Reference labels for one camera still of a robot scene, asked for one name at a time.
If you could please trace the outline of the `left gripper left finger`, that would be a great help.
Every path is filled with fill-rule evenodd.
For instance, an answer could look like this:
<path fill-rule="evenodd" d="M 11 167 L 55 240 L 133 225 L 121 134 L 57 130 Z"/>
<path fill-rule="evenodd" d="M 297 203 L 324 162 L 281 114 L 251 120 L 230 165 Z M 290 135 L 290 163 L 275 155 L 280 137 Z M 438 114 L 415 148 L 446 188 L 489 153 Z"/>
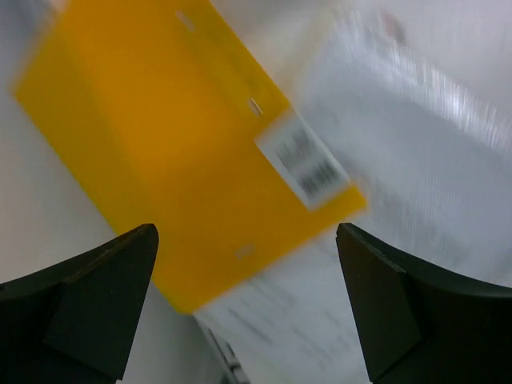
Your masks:
<path fill-rule="evenodd" d="M 126 371 L 158 250 L 144 224 L 1 284 L 3 383 L 116 383 Z"/>

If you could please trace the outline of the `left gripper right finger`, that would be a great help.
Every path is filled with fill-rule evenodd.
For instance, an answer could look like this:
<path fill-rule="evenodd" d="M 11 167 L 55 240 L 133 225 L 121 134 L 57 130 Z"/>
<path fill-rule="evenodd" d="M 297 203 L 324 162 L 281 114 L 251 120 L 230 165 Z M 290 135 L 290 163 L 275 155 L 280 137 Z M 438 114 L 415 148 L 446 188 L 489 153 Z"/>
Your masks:
<path fill-rule="evenodd" d="M 341 224 L 338 256 L 372 383 L 509 383 L 511 290 Z"/>

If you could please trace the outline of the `clear plastic document sleeve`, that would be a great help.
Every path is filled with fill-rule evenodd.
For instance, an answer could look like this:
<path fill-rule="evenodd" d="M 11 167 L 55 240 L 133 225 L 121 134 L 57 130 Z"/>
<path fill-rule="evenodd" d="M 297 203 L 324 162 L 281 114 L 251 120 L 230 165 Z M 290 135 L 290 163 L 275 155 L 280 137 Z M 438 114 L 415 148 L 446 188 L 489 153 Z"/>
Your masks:
<path fill-rule="evenodd" d="M 511 283 L 511 4 L 286 6 L 243 40 L 362 188 L 354 224 L 444 268 Z M 368 380 L 334 230 L 196 318 L 261 382 Z"/>

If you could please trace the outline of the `yellow plastic folder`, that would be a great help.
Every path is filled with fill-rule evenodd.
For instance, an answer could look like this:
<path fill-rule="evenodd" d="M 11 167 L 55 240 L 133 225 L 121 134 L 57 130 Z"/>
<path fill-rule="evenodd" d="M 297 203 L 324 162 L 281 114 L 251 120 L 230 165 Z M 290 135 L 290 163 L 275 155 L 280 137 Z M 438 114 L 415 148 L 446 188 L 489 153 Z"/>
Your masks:
<path fill-rule="evenodd" d="M 68 1 L 14 94 L 183 313 L 366 205 L 208 1 Z"/>

